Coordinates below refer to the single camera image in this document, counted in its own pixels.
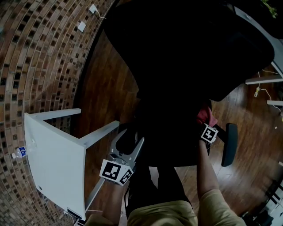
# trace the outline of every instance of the wall outlet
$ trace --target wall outlet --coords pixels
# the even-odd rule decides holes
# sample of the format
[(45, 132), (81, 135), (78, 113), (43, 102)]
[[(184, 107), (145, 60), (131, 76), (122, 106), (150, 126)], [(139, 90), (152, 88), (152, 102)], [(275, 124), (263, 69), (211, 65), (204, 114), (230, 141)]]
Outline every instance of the wall outlet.
[(84, 22), (81, 22), (80, 25), (78, 26), (78, 29), (83, 32), (84, 29), (85, 29), (85, 23)]
[(92, 14), (94, 14), (94, 12), (97, 11), (97, 8), (94, 4), (92, 4), (92, 6), (89, 8), (89, 10)]

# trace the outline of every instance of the white table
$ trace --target white table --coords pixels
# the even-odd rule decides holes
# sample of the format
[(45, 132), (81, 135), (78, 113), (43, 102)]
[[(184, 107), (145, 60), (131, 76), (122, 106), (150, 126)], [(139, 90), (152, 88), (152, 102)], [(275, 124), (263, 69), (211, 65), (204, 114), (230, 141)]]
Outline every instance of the white table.
[(27, 157), (36, 188), (64, 210), (85, 220), (85, 212), (104, 182), (98, 182), (84, 203), (86, 149), (117, 128), (119, 122), (113, 121), (78, 139), (44, 121), (80, 112), (77, 108), (25, 113), (24, 127)]

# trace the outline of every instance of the forearm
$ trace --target forearm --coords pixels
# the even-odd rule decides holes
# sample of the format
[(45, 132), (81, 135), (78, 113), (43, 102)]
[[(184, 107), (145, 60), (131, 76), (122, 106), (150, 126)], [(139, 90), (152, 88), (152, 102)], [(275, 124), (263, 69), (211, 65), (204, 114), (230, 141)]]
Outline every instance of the forearm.
[(111, 191), (102, 216), (110, 220), (114, 225), (118, 225), (120, 221), (123, 194), (124, 187), (111, 184)]
[(208, 158), (205, 142), (202, 140), (199, 141), (197, 185), (199, 199), (206, 192), (212, 189), (219, 189), (217, 177)]

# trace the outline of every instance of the white cable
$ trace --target white cable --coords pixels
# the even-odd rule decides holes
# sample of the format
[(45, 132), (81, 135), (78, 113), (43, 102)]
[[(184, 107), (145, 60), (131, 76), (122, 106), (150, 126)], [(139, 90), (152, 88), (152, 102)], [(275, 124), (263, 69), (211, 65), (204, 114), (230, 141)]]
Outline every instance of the white cable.
[[(210, 143), (210, 147), (208, 147), (208, 148), (211, 148), (211, 146), (214, 144), (214, 142), (213, 143)], [(207, 150), (208, 150), (208, 148), (207, 148)]]
[(75, 225), (75, 222), (74, 222), (74, 219), (73, 219), (73, 216), (71, 215), (71, 214), (69, 214), (68, 212), (65, 212), (66, 214), (68, 214), (70, 217), (71, 217), (71, 219), (72, 219), (72, 221), (73, 221), (73, 224)]
[[(267, 91), (266, 89), (260, 89), (260, 84), (258, 84), (258, 87), (256, 88), (256, 92), (255, 92), (255, 94), (254, 94), (254, 97), (257, 97), (257, 96), (258, 96), (258, 93), (259, 93), (260, 90), (265, 90), (265, 92), (266, 92), (267, 95), (269, 96), (269, 99), (272, 101), (271, 96), (269, 95), (268, 91)], [(283, 122), (283, 115), (281, 114), (281, 113), (282, 113), (282, 112), (281, 112), (281, 109), (278, 108), (278, 107), (276, 107), (276, 106), (274, 106), (274, 105), (272, 105), (272, 106), (275, 107), (275, 108), (277, 108), (277, 109), (280, 111), (281, 121)]]
[(102, 212), (101, 210), (87, 210), (87, 211), (96, 211), (96, 212)]
[[(266, 70), (262, 70), (264, 72), (269, 72), (269, 71), (266, 71)], [(277, 75), (280, 75), (279, 73), (276, 73), (276, 72), (269, 72), (269, 73), (273, 73), (273, 74), (277, 74)]]
[(97, 11), (97, 13), (98, 13), (98, 15), (99, 15), (99, 17), (100, 18), (102, 18), (102, 19), (106, 19), (105, 17), (103, 17), (103, 16), (100, 16), (100, 14), (99, 14), (99, 12)]

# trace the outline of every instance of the human arm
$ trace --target human arm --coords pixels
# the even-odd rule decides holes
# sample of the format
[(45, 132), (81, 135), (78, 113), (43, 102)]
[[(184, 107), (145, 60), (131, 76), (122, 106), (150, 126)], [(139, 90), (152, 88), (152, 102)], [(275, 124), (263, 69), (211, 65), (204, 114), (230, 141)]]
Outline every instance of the human arm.
[(205, 142), (199, 141), (197, 186), (199, 196), (199, 225), (201, 226), (244, 226), (224, 200), (215, 172), (208, 158)]
[(199, 140), (197, 186), (199, 199), (212, 189), (219, 189), (217, 177), (208, 158), (207, 147), (203, 140)]
[(124, 187), (113, 183), (109, 185), (111, 188), (102, 216), (110, 220), (114, 225), (118, 225), (121, 216)]

